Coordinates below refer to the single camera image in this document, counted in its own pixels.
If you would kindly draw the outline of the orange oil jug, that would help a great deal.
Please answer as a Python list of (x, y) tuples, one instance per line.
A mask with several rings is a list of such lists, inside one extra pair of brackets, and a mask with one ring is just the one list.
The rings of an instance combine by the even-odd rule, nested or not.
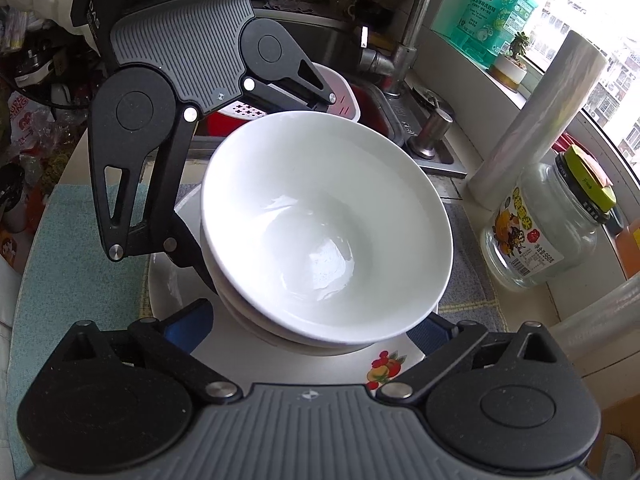
[(614, 238), (618, 260), (626, 278), (640, 271), (640, 219), (625, 226)]

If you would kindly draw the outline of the small potted plant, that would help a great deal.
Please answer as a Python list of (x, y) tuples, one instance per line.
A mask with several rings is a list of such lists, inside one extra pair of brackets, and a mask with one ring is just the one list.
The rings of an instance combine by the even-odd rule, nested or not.
[(523, 58), (529, 43), (529, 36), (525, 32), (517, 32), (506, 53), (500, 53), (488, 70), (492, 78), (513, 92), (518, 91), (520, 83), (527, 74), (527, 65), (523, 62)]

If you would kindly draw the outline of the green detergent bottle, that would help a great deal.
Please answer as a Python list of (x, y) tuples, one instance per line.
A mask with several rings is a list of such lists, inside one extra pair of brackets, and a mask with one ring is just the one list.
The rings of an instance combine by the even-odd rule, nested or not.
[(488, 68), (521, 32), (537, 6), (535, 0), (469, 0), (450, 35), (468, 58)]

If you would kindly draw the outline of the white plate fruit pattern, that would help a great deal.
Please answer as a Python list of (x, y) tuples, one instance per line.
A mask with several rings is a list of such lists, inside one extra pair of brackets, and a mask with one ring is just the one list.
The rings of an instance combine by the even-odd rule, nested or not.
[(305, 344), (296, 334), (285, 338), (283, 327), (267, 330), (268, 321), (256, 323), (251, 306), (235, 309), (237, 292), (215, 289), (200, 297), (214, 308), (213, 330), (191, 354), (244, 391), (255, 382), (363, 384), (374, 390), (425, 358), (406, 334), (361, 348), (325, 341)]

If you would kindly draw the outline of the plastic wrap roll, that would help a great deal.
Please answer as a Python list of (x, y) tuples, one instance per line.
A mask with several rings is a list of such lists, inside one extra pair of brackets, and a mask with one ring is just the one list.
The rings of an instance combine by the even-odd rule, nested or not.
[(521, 171), (540, 162), (598, 82), (606, 59), (572, 30), (526, 104), (468, 182), (474, 200), (498, 208)]

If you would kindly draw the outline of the grey checked dish mat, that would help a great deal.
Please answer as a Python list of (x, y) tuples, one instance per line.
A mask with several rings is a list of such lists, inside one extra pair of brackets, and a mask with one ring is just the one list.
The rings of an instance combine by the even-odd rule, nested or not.
[[(444, 202), (454, 238), (454, 265), (449, 286), (439, 304), (439, 314), (450, 322), (471, 320), (493, 332), (508, 329), (496, 288), (491, 283), (462, 200), (452, 196), (452, 183), (432, 177), (438, 188), (446, 188)], [(140, 308), (142, 316), (166, 316), (204, 296), (208, 288), (191, 269), (179, 269), (163, 255), (152, 255), (146, 265), (146, 283)]]

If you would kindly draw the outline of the steel kitchen faucet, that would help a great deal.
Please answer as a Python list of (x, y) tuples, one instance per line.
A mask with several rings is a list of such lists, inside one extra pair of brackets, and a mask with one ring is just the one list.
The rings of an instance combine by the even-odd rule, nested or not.
[(370, 47), (370, 30), (360, 29), (360, 58), (357, 70), (364, 74), (380, 76), (378, 88), (389, 98), (398, 98), (405, 76), (418, 54), (421, 27), (424, 24), (431, 0), (410, 0), (390, 25), (391, 47)]

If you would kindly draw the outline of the steel soap dispenser pump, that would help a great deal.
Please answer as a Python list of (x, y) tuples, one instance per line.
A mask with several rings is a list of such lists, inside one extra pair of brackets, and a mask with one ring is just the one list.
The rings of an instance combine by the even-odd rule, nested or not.
[(412, 136), (408, 142), (408, 148), (416, 156), (425, 159), (432, 159), (436, 155), (436, 145), (442, 140), (454, 120), (446, 112), (436, 107), (428, 116), (425, 125), (421, 131)]

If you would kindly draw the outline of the large white ceramic bowl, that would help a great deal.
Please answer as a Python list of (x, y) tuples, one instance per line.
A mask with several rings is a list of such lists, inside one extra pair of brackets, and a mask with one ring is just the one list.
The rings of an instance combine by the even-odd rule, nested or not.
[(439, 304), (454, 244), (434, 185), (391, 140), (351, 120), (285, 112), (214, 151), (201, 242), (260, 314), (306, 338), (364, 346)]

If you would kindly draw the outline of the clear glass honey jar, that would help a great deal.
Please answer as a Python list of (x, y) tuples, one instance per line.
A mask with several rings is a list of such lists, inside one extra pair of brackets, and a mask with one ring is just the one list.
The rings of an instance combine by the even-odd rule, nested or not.
[(579, 266), (611, 218), (610, 178), (576, 144), (523, 169), (480, 234), (480, 249), (501, 286), (519, 292)]

